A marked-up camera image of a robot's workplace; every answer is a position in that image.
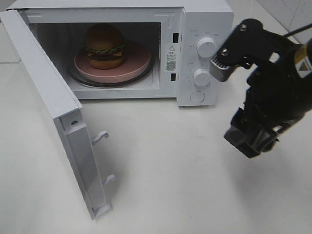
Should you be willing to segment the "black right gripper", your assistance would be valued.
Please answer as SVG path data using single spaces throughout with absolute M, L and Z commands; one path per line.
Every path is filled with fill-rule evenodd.
M 270 120 L 300 120 L 312 109 L 312 44 L 295 44 L 269 66 L 258 66 L 249 78 L 255 106 Z M 270 151 L 278 132 L 248 118 L 241 108 L 224 138 L 248 158 Z

